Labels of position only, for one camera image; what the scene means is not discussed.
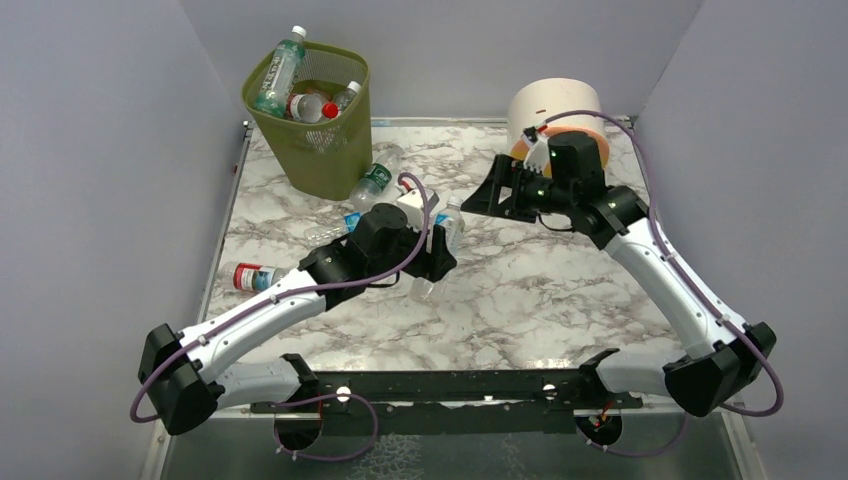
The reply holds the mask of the clear bottle light blue label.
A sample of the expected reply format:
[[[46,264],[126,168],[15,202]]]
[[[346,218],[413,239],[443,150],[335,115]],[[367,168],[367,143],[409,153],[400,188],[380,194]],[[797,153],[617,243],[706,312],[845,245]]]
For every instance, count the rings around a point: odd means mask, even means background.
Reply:
[[[433,228],[441,227],[443,240],[431,241],[431,248],[441,246],[438,252],[438,258],[445,259],[447,254],[456,260],[459,253],[460,243],[464,237],[466,229],[466,221],[460,211],[461,199],[457,196],[451,196],[435,216]],[[408,298],[422,304],[438,303],[446,291],[451,280],[451,273],[447,271],[445,275],[438,281],[431,281],[426,278],[415,278],[412,287],[409,291]]]

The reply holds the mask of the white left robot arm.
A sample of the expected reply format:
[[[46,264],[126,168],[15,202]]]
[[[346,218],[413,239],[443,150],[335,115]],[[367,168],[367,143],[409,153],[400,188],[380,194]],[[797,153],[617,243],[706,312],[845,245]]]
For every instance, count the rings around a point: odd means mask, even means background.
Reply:
[[[310,382],[294,354],[248,366],[239,359],[274,335],[362,294],[403,272],[431,283],[457,265],[462,234],[439,213],[421,231],[399,207],[379,203],[353,231],[314,248],[268,288],[232,310],[180,332],[166,323],[145,338],[141,384],[131,405],[136,423],[160,421],[171,435],[187,433],[222,408],[290,399]]]

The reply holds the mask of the clear bottle dark green label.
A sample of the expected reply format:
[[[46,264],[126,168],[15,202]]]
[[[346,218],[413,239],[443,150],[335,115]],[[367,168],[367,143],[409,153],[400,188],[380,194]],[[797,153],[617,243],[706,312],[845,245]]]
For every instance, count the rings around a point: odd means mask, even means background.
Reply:
[[[394,178],[403,149],[394,145],[380,154],[351,191],[349,201],[355,211],[365,213],[376,203]]]

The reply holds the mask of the clear bottle blue band label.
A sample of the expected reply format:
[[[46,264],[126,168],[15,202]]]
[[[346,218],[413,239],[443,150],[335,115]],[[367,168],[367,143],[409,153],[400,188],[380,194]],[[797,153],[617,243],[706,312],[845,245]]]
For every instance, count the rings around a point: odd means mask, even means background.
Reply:
[[[360,218],[360,212],[353,212],[331,223],[309,227],[304,231],[304,238],[311,245],[324,245],[354,231]]]

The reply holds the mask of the green tea bottle white cap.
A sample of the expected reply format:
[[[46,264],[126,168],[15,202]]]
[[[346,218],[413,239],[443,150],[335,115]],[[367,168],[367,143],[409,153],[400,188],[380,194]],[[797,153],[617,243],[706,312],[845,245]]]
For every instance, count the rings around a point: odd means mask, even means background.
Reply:
[[[285,116],[294,79],[305,58],[306,36],[306,29],[295,25],[290,37],[278,43],[254,102],[256,110],[277,118]]]

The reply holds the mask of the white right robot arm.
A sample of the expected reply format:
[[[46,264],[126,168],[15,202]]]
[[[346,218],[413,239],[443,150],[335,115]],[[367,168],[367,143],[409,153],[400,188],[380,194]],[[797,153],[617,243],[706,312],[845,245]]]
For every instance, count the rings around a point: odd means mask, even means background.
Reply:
[[[552,169],[500,154],[461,209],[533,223],[541,213],[565,215],[575,232],[622,265],[677,333],[680,352],[601,358],[595,368],[613,393],[667,396],[703,417],[752,383],[777,343],[765,322],[747,322],[700,280],[670,242],[651,227],[649,209],[627,186],[605,181],[597,141],[581,131],[539,137],[534,152]]]

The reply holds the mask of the clear bottle red blue label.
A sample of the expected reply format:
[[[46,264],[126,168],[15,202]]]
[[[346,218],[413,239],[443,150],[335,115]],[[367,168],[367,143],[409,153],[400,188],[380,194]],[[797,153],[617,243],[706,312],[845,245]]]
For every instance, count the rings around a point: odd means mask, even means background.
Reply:
[[[218,277],[229,290],[262,292],[277,283],[285,270],[275,266],[230,261],[218,270]]]

